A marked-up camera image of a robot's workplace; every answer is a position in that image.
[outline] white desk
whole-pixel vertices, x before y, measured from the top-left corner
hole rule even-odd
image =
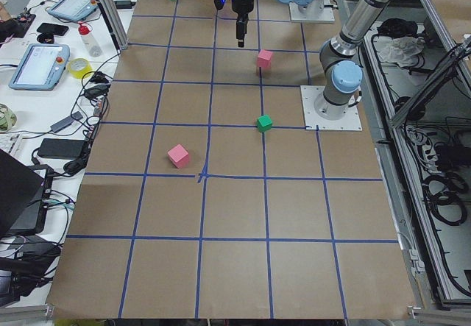
[[[28,3],[28,7],[33,7],[40,4],[42,1],[45,0],[31,0]],[[58,21],[55,17],[52,17],[50,14],[47,13],[46,8],[50,7],[54,4],[54,2],[46,2],[43,6],[38,6],[32,9],[32,13],[36,14],[36,19],[32,23],[31,27],[29,28],[27,34],[24,38],[13,38],[12,41],[3,45],[0,48],[0,59],[2,55],[8,55],[8,57],[18,58],[21,59],[23,57],[26,48],[31,43],[37,43],[36,38],[40,33],[36,32],[36,29],[41,25],[41,23],[53,23],[53,24],[65,24],[69,27],[69,30],[63,37],[55,37],[56,43],[62,43],[69,45],[71,49],[71,59],[76,57],[85,57],[90,61],[97,61],[103,62],[113,55],[116,54],[116,48],[113,45],[113,41],[111,40],[110,34],[108,32],[106,23],[101,17],[97,21],[92,21],[89,24],[93,28],[93,36],[99,40],[100,47],[102,48],[103,53],[98,57],[92,57],[87,52],[82,39],[77,31],[78,24],[77,23],[62,23]],[[133,10],[119,10],[118,14],[123,24],[125,30],[128,30],[131,17],[132,17]],[[92,13],[87,19],[93,20],[100,16],[99,9],[96,12]]]
[[[35,6],[41,1],[44,0],[31,0],[28,7]],[[41,23],[49,22],[62,24],[46,12],[45,7],[51,6],[52,4],[52,2],[46,2],[43,6],[36,7],[32,10],[32,13],[37,15],[34,23],[31,25],[25,38],[14,38],[11,42],[0,48],[0,64],[18,64],[23,57],[27,46],[31,43],[37,43],[36,37],[39,33],[36,32],[36,29]],[[133,10],[119,10],[118,12],[125,30],[128,30],[129,28],[132,12]],[[95,12],[89,19],[94,19],[98,15],[99,12]],[[70,60],[78,57],[87,58],[91,62],[92,69],[96,70],[105,60],[116,55],[116,49],[111,37],[109,36],[103,17],[97,21],[90,22],[90,25],[93,27],[93,35],[98,40],[103,50],[103,54],[99,57],[91,57],[87,53],[77,31],[78,24],[70,23],[67,25],[70,28],[69,31],[63,37],[56,37],[56,43],[69,45],[71,50]],[[117,63],[118,57],[115,57],[105,64],[101,68],[101,71],[113,76]],[[79,79],[73,78],[67,71],[64,71],[59,83],[52,91],[16,91],[8,87],[8,83],[14,71],[14,68],[0,68],[0,102],[11,108],[18,117],[18,122],[12,128],[12,131],[24,130],[32,132],[47,132],[50,129],[51,124],[70,114],[75,99],[81,90]],[[93,112],[93,107],[90,106],[87,99],[83,99],[79,104],[88,115]],[[67,129],[64,129],[61,134],[72,133],[77,129],[77,127],[79,127],[78,123],[72,124]],[[30,136],[32,137],[34,135],[29,135],[28,133],[24,134],[24,137],[26,138]],[[16,154],[17,159],[25,165],[32,165],[32,151],[40,146],[43,138],[54,137],[55,136],[45,135],[40,138],[23,140],[21,142],[21,148]],[[82,129],[67,138],[83,139],[84,136],[82,134]],[[63,165],[67,162],[67,160],[46,159],[40,159],[40,161],[41,163],[51,166],[58,172],[63,171]],[[84,171],[81,171],[71,178],[57,178],[54,180],[53,189],[63,192],[75,199],[77,197],[83,175]],[[72,212],[69,211],[69,222],[71,217]],[[39,235],[48,241],[59,241],[64,230],[67,229],[65,226],[66,222],[67,214],[63,208],[50,210],[47,213],[44,230]],[[54,268],[57,265],[57,261],[58,259],[56,259],[52,264],[51,268]],[[42,288],[37,288],[28,297],[22,297],[19,302],[14,303],[11,306],[20,307],[43,305],[50,288],[51,284]]]

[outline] pink cube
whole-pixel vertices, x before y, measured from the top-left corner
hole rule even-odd
[[[273,56],[273,52],[269,52],[268,50],[262,49],[258,53],[257,67],[270,68],[270,66],[272,65],[272,56]]]
[[[169,155],[171,162],[178,169],[181,169],[190,163],[190,154],[181,144],[178,144],[174,148],[170,149],[167,152],[167,155]]]

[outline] smartphone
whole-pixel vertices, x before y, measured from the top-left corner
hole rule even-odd
[[[52,33],[60,37],[64,36],[68,31],[68,26],[61,26],[60,24],[42,23],[36,30],[38,33]]]

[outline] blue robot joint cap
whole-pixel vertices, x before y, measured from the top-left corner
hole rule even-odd
[[[363,71],[353,61],[337,63],[332,71],[332,83],[342,93],[352,94],[360,87]]]

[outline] tablet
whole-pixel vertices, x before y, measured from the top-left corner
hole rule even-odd
[[[29,45],[10,80],[10,88],[50,91],[59,82],[69,55],[67,45]]]
[[[56,18],[78,22],[85,20],[97,7],[95,0],[60,0],[47,13]]]

